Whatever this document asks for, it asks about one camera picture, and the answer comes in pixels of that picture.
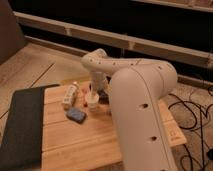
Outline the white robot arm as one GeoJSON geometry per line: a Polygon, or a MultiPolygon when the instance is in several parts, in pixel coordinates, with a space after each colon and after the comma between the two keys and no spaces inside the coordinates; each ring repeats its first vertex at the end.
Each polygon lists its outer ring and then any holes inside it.
{"type": "Polygon", "coordinates": [[[84,55],[91,88],[108,89],[125,171],[178,171],[158,100],[177,84],[177,72],[167,61],[110,58],[102,49],[84,55]]]}

